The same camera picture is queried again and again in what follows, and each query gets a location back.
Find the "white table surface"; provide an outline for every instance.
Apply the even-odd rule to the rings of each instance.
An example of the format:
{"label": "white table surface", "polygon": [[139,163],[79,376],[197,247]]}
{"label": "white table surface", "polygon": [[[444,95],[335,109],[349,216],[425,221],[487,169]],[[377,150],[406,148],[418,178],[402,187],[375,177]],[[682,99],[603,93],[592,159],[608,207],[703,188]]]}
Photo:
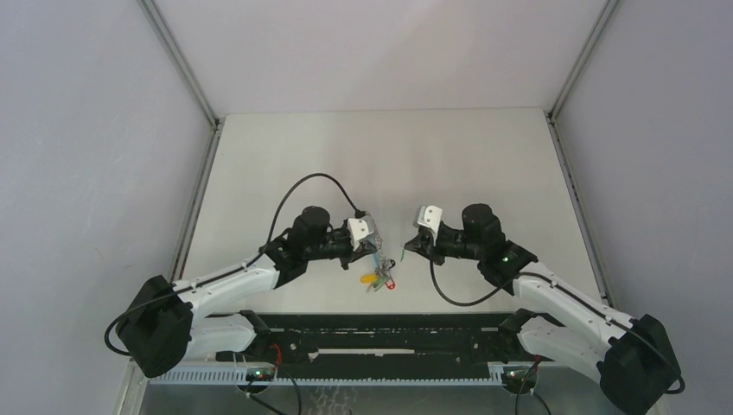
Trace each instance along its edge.
{"label": "white table surface", "polygon": [[[365,293],[359,282],[372,258],[351,265],[316,261],[277,290],[222,311],[288,313],[441,313],[513,311],[521,303],[501,292],[485,303],[445,303],[430,282],[427,259],[402,244],[417,234],[421,204],[443,208],[443,220],[462,227],[461,211],[485,202],[509,239],[534,252],[561,278],[596,300],[596,281],[562,170],[540,109],[313,112],[241,114],[226,118],[184,278],[241,262],[264,244],[277,204],[309,173],[336,177],[357,207],[369,211],[398,261],[397,288]],[[339,226],[353,211],[337,187],[316,178],[289,198],[276,234],[300,211],[317,205]],[[436,268],[443,291],[470,301],[493,287],[475,261],[447,259]]]}

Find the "metal frame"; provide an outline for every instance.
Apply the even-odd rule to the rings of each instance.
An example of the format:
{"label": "metal frame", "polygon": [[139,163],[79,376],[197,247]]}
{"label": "metal frame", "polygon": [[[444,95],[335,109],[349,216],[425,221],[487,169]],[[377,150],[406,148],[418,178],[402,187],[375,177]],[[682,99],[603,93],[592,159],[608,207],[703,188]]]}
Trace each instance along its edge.
{"label": "metal frame", "polygon": [[593,55],[593,51],[596,50],[598,42],[601,40],[611,18],[614,16],[622,2],[623,0],[607,0],[606,4],[603,5],[601,14],[598,15],[596,23],[593,25],[593,29],[590,31],[588,38],[580,49],[580,54],[578,54],[562,89],[560,89],[560,94],[558,94],[558,97],[555,99],[555,103],[547,113],[550,123],[554,124],[558,120],[560,112],[563,110],[565,102],[570,96],[573,87],[577,83],[577,80],[580,78],[585,67],[588,65],[590,56]]}
{"label": "metal frame", "polygon": [[[609,304],[613,305],[613,295],[609,292],[608,284],[606,283],[604,267],[601,261],[601,254],[598,252],[596,242],[594,241],[593,235],[590,231],[590,225],[588,223],[587,214],[583,208],[582,198],[578,191],[577,185],[573,179],[572,168],[565,155],[563,139],[557,129],[558,117],[561,114],[565,102],[567,101],[573,87],[577,83],[578,79],[583,73],[583,70],[590,61],[590,57],[593,51],[596,49],[598,42],[602,38],[602,35],[609,25],[609,22],[618,7],[621,5],[623,0],[608,0],[600,15],[596,19],[593,29],[591,30],[588,38],[586,39],[580,54],[578,55],[573,67],[565,80],[558,97],[552,106],[552,109],[547,112],[547,124],[550,129],[552,136],[552,142],[555,145],[555,150],[558,153],[558,160],[563,170],[565,182],[570,192],[570,198],[572,201],[573,209],[576,212],[577,221],[581,229],[583,241],[586,246],[586,250],[590,255],[590,263],[593,268],[596,281],[598,283],[599,290],[602,295],[605,295],[605,300]],[[188,251],[191,246],[191,239],[193,238],[196,222],[198,220],[199,213],[201,211],[201,203],[203,196],[206,192],[208,178],[211,174],[212,167],[214,166],[214,157],[221,137],[221,130],[223,126],[223,120],[216,117],[214,109],[209,104],[206,94],[201,88],[201,84],[194,76],[194,72],[191,66],[188,64],[181,47],[175,40],[173,33],[170,30],[169,25],[166,23],[160,8],[157,6],[155,0],[137,0],[141,10],[146,15],[150,22],[151,27],[156,32],[158,39],[160,40],[166,54],[171,59],[176,71],[181,76],[182,82],[186,85],[187,89],[191,92],[196,101],[196,104],[201,109],[202,114],[206,118],[207,122],[212,126],[212,132],[209,137],[209,144],[206,153],[201,163],[199,175],[195,184],[194,194],[192,201],[188,207],[186,214],[186,220],[182,224],[181,235],[179,237],[178,249],[175,254],[175,260],[170,270],[171,280],[175,278],[181,278],[183,269],[188,258]],[[503,365],[494,365],[497,370],[503,370]],[[192,361],[185,366],[183,370],[194,370],[199,373],[203,378],[197,378],[199,380],[206,379],[206,374],[209,372],[220,371],[220,364],[209,364],[203,361]],[[118,395],[118,400],[114,408],[115,415],[137,415],[140,412],[140,408],[143,402],[143,396],[145,389],[149,381],[144,377],[142,371],[137,367],[134,362],[131,362],[127,367],[127,371],[124,376],[123,385]],[[663,399],[655,406],[657,411],[660,413],[666,413],[666,405]]]}
{"label": "metal frame", "polygon": [[191,202],[188,205],[186,220],[183,222],[181,234],[178,237],[178,248],[175,252],[175,259],[168,274],[170,282],[181,279],[183,276],[183,269],[186,267],[188,252],[191,249],[191,241],[194,238],[196,223],[198,222],[199,213],[201,212],[201,204],[204,200],[204,194],[206,193],[208,177],[211,175],[211,170],[214,166],[214,158],[216,157],[216,150],[219,148],[222,127],[223,123],[219,123],[216,129],[212,130],[209,135],[209,143],[206,153],[204,154],[204,159],[201,162]]}
{"label": "metal frame", "polygon": [[183,83],[186,84],[186,88],[188,88],[188,90],[194,95],[196,104],[198,104],[201,112],[203,112],[204,117],[207,118],[208,123],[212,127],[216,127],[219,124],[219,120],[216,118],[214,110],[208,103],[208,99],[201,89],[199,81],[194,76],[194,71],[188,64],[186,57],[183,56],[181,47],[178,46],[178,42],[175,41],[173,33],[165,22],[160,8],[158,8],[154,0],[137,0],[137,3],[148,18],[150,26],[155,30],[158,39],[163,44],[165,53],[168,54],[168,57],[173,62],[175,70],[181,75],[181,79],[183,80]]}

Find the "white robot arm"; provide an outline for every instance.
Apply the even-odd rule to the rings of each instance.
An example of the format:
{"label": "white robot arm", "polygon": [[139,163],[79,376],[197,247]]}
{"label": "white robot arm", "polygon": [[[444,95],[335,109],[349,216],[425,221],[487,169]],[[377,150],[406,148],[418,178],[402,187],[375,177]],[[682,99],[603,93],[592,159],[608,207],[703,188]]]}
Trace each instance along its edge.
{"label": "white robot arm", "polygon": [[261,247],[257,256],[209,275],[169,284],[149,279],[128,310],[105,334],[116,333],[129,354],[150,377],[168,372],[181,360],[220,351],[245,350],[257,333],[253,314],[210,317],[252,294],[275,290],[306,272],[308,262],[339,259],[348,264],[376,252],[368,241],[373,230],[360,218],[333,228],[321,207],[306,207],[293,226]]}
{"label": "white robot arm", "polygon": [[[635,320],[567,284],[531,252],[507,240],[488,205],[466,207],[463,230],[445,225],[442,213],[439,207],[422,206],[415,220],[418,235],[405,249],[431,261],[438,293],[454,305],[480,301],[458,303],[440,291],[433,265],[442,265],[446,257],[477,260],[479,271],[497,291],[524,300],[531,310],[520,309],[500,326],[505,356],[521,348],[560,362],[599,383],[626,413],[646,413],[662,394],[684,389],[659,321],[649,315]],[[669,391],[676,381],[679,388]]]}

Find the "yellow key tag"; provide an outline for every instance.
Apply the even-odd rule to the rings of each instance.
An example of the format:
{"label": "yellow key tag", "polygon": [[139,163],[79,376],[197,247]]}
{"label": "yellow key tag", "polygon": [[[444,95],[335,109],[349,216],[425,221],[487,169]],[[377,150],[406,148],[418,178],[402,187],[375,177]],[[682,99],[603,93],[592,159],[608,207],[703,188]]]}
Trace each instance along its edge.
{"label": "yellow key tag", "polygon": [[359,281],[361,281],[362,284],[374,284],[379,280],[379,276],[377,274],[366,274],[362,275],[361,278],[359,278]]}

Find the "black cable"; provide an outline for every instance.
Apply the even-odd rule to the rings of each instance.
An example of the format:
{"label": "black cable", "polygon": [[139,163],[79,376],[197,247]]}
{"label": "black cable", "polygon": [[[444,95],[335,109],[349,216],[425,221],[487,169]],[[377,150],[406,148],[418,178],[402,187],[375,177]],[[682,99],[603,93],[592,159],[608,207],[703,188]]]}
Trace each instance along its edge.
{"label": "black cable", "polygon": [[[271,364],[272,366],[274,366],[277,369],[277,372],[278,373],[282,370],[288,376],[288,378],[290,378],[290,382],[293,384],[293,387],[295,387],[295,389],[296,389],[296,396],[297,396],[297,399],[298,399],[298,414],[297,415],[301,415],[301,413],[303,412],[303,396],[301,396],[301,394],[300,394],[300,386],[297,385],[296,379],[290,373],[286,372],[285,369],[283,369],[282,367],[280,367],[280,365],[278,365],[277,363],[273,363],[271,361],[266,361],[266,360],[264,360],[262,358],[252,356],[251,354],[244,354],[244,353],[241,353],[241,352],[234,352],[234,353],[235,354],[239,354],[240,356],[243,356],[243,357],[245,357],[247,359],[254,359],[255,361],[263,361],[265,363],[269,363],[269,364]],[[244,390],[245,393],[248,393],[247,390],[252,385],[252,382],[254,382],[254,380],[250,380],[250,383],[248,383],[247,386],[245,387],[245,390]],[[265,408],[267,408],[270,411],[273,411],[273,412],[275,412],[275,413],[277,413],[279,415],[286,415],[284,412],[280,412],[279,410],[277,410],[274,407],[272,407],[270,404],[267,404],[266,402],[264,402],[262,399],[259,399],[259,398],[255,399],[256,397],[254,395],[252,395],[251,393],[248,393],[247,394],[247,398],[254,400],[258,404],[264,406]]]}
{"label": "black cable", "polygon": [[547,402],[545,402],[545,400],[542,399],[542,397],[539,396],[536,392],[532,392],[532,395],[534,395],[534,397],[537,398],[539,403],[545,407],[545,411],[547,411],[547,415],[552,415],[552,412],[550,412],[550,407],[547,405]]}
{"label": "black cable", "polygon": [[[536,272],[521,272],[518,276],[521,276],[521,275],[527,275],[528,277],[535,277],[535,278],[539,278],[539,279],[545,281],[546,283],[550,284],[550,286],[553,289],[562,291],[565,295],[567,295],[568,297],[572,298],[576,302],[580,303],[583,307],[585,307],[586,309],[590,310],[596,316],[599,316],[599,317],[601,317],[604,320],[606,319],[607,316],[606,316],[605,313],[603,313],[600,310],[597,310],[595,307],[593,307],[592,305],[588,304],[582,298],[576,296],[575,294],[573,294],[571,291],[569,291],[565,287],[563,287],[563,286],[561,286],[559,284],[552,285],[552,283],[553,283],[553,280],[552,279],[549,279],[548,277],[546,277],[546,276],[544,276],[542,274],[538,274]],[[665,392],[666,394],[668,394],[668,395],[677,395],[677,394],[680,394],[680,393],[682,393],[682,392],[685,391],[685,380],[682,379],[682,373],[652,343],[650,343],[647,339],[645,339],[644,337],[641,337],[639,334],[637,334],[634,331],[632,331],[630,328],[628,328],[628,327],[624,326],[623,324],[617,322],[613,318],[610,319],[609,323],[615,325],[616,327],[618,327],[619,329],[625,331],[626,333],[629,333],[633,337],[636,337],[636,339],[639,342],[641,342],[645,346],[647,346],[647,348],[649,348],[649,350],[652,351],[652,353],[656,354],[657,357],[659,357],[660,360],[662,360],[662,362],[665,365],[667,365],[669,368],[672,369],[672,371],[674,372],[675,376],[677,376],[677,381],[679,382],[679,386],[678,386],[677,389],[667,390]]]}
{"label": "black cable", "polygon": [[[210,283],[212,283],[214,281],[217,281],[217,280],[220,280],[220,279],[222,279],[224,277],[229,277],[230,275],[233,275],[233,274],[235,274],[235,273],[237,273],[239,271],[242,271],[242,270],[244,270],[244,268],[240,266],[240,267],[238,267],[236,269],[233,269],[231,271],[227,271],[227,272],[225,272],[225,273],[223,273],[221,275],[218,275],[216,277],[211,277],[209,279],[206,279],[203,282],[201,282],[198,286],[210,284]],[[135,307],[133,307],[131,309],[128,309],[124,313],[120,314],[114,320],[112,320],[112,322],[110,323],[110,325],[107,326],[107,329],[105,330],[105,346],[107,346],[107,348],[109,348],[112,352],[114,352],[116,354],[120,354],[122,356],[128,356],[129,357],[130,356],[130,352],[126,352],[126,351],[124,351],[124,350],[122,350],[120,348],[116,348],[114,345],[112,345],[112,342],[110,341],[110,334],[114,330],[115,326],[117,326],[117,324],[123,318],[129,316],[130,314],[134,313],[137,310],[140,310],[143,307],[147,307],[147,306],[149,306],[149,305],[151,305],[153,303],[156,303],[158,301],[165,300],[166,298],[171,298],[173,296],[177,296],[177,295],[182,294],[184,292],[192,291],[193,289],[194,289],[194,287],[192,285],[190,285],[190,286],[188,286],[186,288],[182,288],[180,290],[170,292],[170,293],[168,293],[168,294],[166,294],[164,296],[155,297],[155,298],[153,298],[153,299],[151,299],[149,301],[146,301],[144,303],[140,303],[140,304],[136,305]]]}
{"label": "black cable", "polygon": [[519,397],[522,395],[522,391],[525,388],[526,380],[529,379],[530,376],[532,376],[532,372],[537,371],[538,367],[539,361],[535,361],[534,364],[529,367],[529,370],[527,370],[527,373],[525,373],[524,377],[522,378],[522,384],[519,386],[517,398],[514,400],[514,415],[519,415]]}
{"label": "black cable", "polygon": [[275,412],[277,415],[288,415],[287,413],[278,410],[274,406],[272,406],[272,405],[268,404],[267,402],[263,401],[262,399],[258,398],[257,395],[250,394],[249,396],[247,396],[247,398],[252,399],[253,401],[257,402],[258,404],[260,404],[260,405],[264,406],[265,408],[269,409],[270,411]]}
{"label": "black cable", "polygon": [[346,190],[341,186],[341,183],[339,183],[338,180],[334,179],[332,176],[327,175],[326,173],[311,173],[304,178],[298,180],[296,184],[294,184],[290,190],[288,190],[288,193],[285,194],[283,199],[280,201],[280,204],[277,205],[277,209],[275,210],[275,217],[272,218],[272,223],[270,224],[270,231],[267,233],[267,241],[262,246],[262,249],[260,249],[259,253],[254,257],[253,260],[247,263],[246,267],[249,268],[252,264],[257,262],[258,259],[262,258],[263,255],[265,255],[265,249],[267,249],[267,246],[270,244],[272,240],[272,233],[275,232],[275,224],[277,223],[277,217],[280,215],[280,210],[283,208],[283,205],[285,204],[285,201],[288,200],[290,195],[295,191],[295,189],[303,184],[303,182],[307,181],[308,179],[312,179],[314,177],[325,177],[329,179],[331,182],[333,182],[339,190],[343,193],[344,197],[348,201],[348,204],[351,205],[351,207],[354,209],[354,215],[355,216],[362,216],[364,214],[364,211],[359,210],[356,205],[354,205],[354,202],[351,200],[350,197],[348,197],[348,193],[346,193]]}
{"label": "black cable", "polygon": [[[257,262],[258,259],[262,258],[262,256],[265,254],[265,249],[267,248],[267,246],[270,244],[270,242],[272,240],[272,234],[273,234],[273,232],[275,232],[275,224],[277,223],[277,217],[280,215],[280,210],[283,208],[283,205],[285,204],[285,201],[288,200],[288,197],[290,197],[290,195],[293,193],[293,191],[295,191],[295,189],[298,186],[300,186],[301,184],[303,184],[303,182],[306,182],[308,179],[312,179],[314,177],[325,177],[325,178],[329,179],[331,182],[335,183],[335,185],[339,188],[339,190],[343,193],[344,197],[348,201],[348,204],[351,205],[351,207],[354,209],[354,215],[361,216],[364,213],[363,211],[359,210],[356,207],[356,205],[354,205],[354,202],[348,196],[348,193],[346,193],[346,190],[343,188],[343,186],[341,186],[341,183],[339,183],[338,180],[334,179],[331,175],[327,175],[326,173],[311,173],[311,174],[305,176],[304,178],[298,180],[296,182],[296,184],[294,184],[290,188],[290,190],[288,190],[288,192],[285,194],[285,196],[283,197],[283,199],[280,201],[280,204],[277,205],[277,209],[275,210],[275,217],[272,218],[272,223],[270,225],[270,232],[267,234],[267,241],[265,242],[265,245],[262,246],[262,249],[259,251],[259,253],[254,257],[254,259],[252,259],[251,261],[247,262],[247,264],[245,266],[240,266],[240,267],[237,267],[237,268],[235,268],[235,269],[233,269],[231,271],[227,271],[227,272],[224,272],[223,274],[217,275],[216,277],[211,277],[209,279],[205,279],[205,280],[199,282],[196,285],[196,287],[198,288],[198,287],[202,287],[202,286],[204,286],[206,284],[211,284],[213,282],[219,281],[222,278],[226,278],[226,277],[229,277],[229,276],[231,276],[231,275],[233,275],[233,274],[235,274],[237,272],[243,271],[246,268],[249,268],[250,266],[252,266],[252,264],[254,264],[255,262]],[[117,316],[117,318],[115,318],[114,320],[112,320],[112,322],[110,323],[110,325],[107,326],[107,329],[105,330],[105,346],[107,346],[107,348],[109,348],[112,352],[114,352],[116,354],[120,354],[122,356],[130,356],[130,352],[126,352],[126,351],[124,351],[124,350],[122,350],[120,348],[116,348],[114,345],[112,345],[112,342],[110,341],[110,334],[114,330],[114,327],[123,318],[129,316],[131,313],[133,313],[136,310],[140,310],[141,308],[147,307],[148,305],[150,305],[152,303],[155,303],[157,301],[161,301],[161,300],[164,300],[166,298],[170,298],[172,296],[177,296],[178,294],[182,294],[183,292],[191,291],[193,289],[194,289],[193,286],[189,286],[189,287],[186,287],[184,289],[171,292],[171,293],[166,294],[164,296],[153,298],[152,300],[149,300],[149,301],[147,301],[145,303],[139,304],[139,305],[133,307],[132,309],[129,309],[129,310],[125,311],[124,313],[120,314],[119,316]]]}
{"label": "black cable", "polygon": [[433,280],[433,286],[435,287],[438,295],[442,297],[443,300],[445,300],[446,302],[456,305],[458,307],[471,307],[479,303],[483,303],[484,301],[488,300],[489,298],[495,296],[499,291],[507,288],[512,283],[512,281],[514,281],[514,278],[508,279],[504,284],[501,285],[501,287],[494,289],[493,291],[489,292],[487,295],[479,298],[478,300],[471,301],[469,303],[459,303],[455,300],[450,299],[448,296],[445,295],[443,290],[440,289],[440,286],[438,286],[437,279],[435,276],[435,266],[433,265],[433,261],[431,259],[429,259],[429,261],[430,261],[430,278]]}

